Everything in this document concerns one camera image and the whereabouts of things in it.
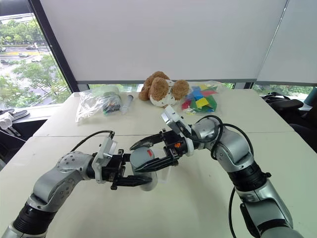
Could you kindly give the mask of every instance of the red foam piece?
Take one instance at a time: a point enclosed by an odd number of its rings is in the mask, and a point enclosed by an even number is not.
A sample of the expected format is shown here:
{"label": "red foam piece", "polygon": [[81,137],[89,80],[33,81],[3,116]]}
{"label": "red foam piece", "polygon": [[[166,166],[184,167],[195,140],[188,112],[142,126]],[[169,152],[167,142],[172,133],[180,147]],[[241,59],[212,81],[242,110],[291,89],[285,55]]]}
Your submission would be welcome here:
{"label": "red foam piece", "polygon": [[191,100],[187,100],[185,103],[183,103],[182,110],[189,108],[191,102],[192,102]]}
{"label": "red foam piece", "polygon": [[217,92],[216,91],[201,91],[201,93],[204,97],[207,97],[209,95],[216,94]]}

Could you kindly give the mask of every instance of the blue foam piece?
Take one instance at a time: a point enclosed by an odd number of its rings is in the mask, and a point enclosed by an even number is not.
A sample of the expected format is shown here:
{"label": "blue foam piece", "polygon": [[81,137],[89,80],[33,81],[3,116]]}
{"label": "blue foam piece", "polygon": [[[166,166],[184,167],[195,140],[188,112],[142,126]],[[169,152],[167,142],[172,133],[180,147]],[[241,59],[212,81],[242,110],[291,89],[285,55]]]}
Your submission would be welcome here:
{"label": "blue foam piece", "polygon": [[196,100],[201,99],[201,98],[204,97],[204,96],[201,94],[200,90],[199,90],[199,91],[194,90],[194,91],[193,91],[193,95],[194,95],[194,98],[195,98]]}
{"label": "blue foam piece", "polygon": [[186,95],[186,100],[193,100],[193,99],[194,99],[193,93]]}
{"label": "blue foam piece", "polygon": [[194,91],[200,91],[200,87],[199,87],[199,86],[193,86],[192,89],[193,89]]}

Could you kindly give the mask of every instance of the white roller blind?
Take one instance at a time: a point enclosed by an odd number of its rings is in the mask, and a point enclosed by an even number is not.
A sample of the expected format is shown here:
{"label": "white roller blind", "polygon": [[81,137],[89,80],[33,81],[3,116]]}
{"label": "white roller blind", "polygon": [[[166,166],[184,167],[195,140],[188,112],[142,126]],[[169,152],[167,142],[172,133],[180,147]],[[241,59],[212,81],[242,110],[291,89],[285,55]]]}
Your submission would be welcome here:
{"label": "white roller blind", "polygon": [[317,84],[316,0],[290,0],[258,81]]}
{"label": "white roller blind", "polygon": [[256,78],[286,0],[41,0],[77,81]]}

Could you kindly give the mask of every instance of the table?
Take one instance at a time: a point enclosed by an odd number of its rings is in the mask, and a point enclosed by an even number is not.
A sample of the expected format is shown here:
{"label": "table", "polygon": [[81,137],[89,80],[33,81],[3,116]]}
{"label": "table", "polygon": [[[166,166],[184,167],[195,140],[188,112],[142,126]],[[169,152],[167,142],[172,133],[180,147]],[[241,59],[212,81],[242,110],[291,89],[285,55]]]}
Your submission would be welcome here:
{"label": "table", "polygon": [[[248,133],[255,159],[289,208],[294,227],[305,238],[317,236],[317,154],[293,132]],[[128,148],[143,136],[115,136],[117,149]],[[31,137],[0,172],[0,234],[16,218],[35,181],[76,145],[82,136]],[[103,137],[79,150],[92,153]],[[207,150],[183,157],[167,183],[144,192],[110,183],[80,182],[49,227],[47,238],[230,238],[227,209],[232,183]],[[127,166],[126,175],[131,174]],[[235,195],[232,210],[237,237],[251,237]]]}
{"label": "table", "polygon": [[[109,129],[117,135],[150,135],[158,133],[166,124],[161,118],[163,108],[155,107],[150,101],[140,101],[134,96],[131,111],[126,115],[117,114],[105,117],[94,115],[84,123],[75,122],[79,103],[78,93],[73,93],[58,112],[34,134],[34,136],[87,136],[96,131]],[[223,122],[234,124],[245,132],[284,132],[293,131],[285,121],[252,89],[225,90],[215,95],[218,108],[214,115]],[[188,124],[195,123],[201,116],[183,113],[180,105],[175,110],[184,116]]]}

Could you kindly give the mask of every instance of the window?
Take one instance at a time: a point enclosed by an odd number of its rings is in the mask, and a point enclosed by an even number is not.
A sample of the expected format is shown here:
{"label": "window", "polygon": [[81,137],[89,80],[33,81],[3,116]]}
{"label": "window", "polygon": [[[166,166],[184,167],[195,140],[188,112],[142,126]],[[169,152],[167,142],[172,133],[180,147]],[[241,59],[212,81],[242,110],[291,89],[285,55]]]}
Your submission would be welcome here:
{"label": "window", "polygon": [[[97,87],[102,87],[105,86],[106,84],[89,84],[89,88],[97,88]],[[120,92],[140,92],[143,83],[141,84],[113,84],[114,86],[117,86]],[[223,83],[223,86],[232,89],[234,83]]]}
{"label": "window", "polygon": [[71,94],[33,13],[0,16],[0,109],[63,103]]}
{"label": "window", "polygon": [[234,83],[222,83],[223,86],[233,89]]}
{"label": "window", "polygon": [[[98,87],[102,87],[102,86],[106,86],[106,85],[111,85],[111,84],[88,84],[90,89],[93,88],[98,88]],[[112,84],[114,86],[116,86],[120,92],[140,92],[142,87],[143,87],[143,83],[135,83],[135,84]]]}
{"label": "window", "polygon": [[293,85],[260,85],[255,84],[253,89],[259,95],[266,95],[270,92],[277,92],[285,96],[290,96],[292,99],[304,100],[312,91],[313,87],[309,86],[293,86]]}

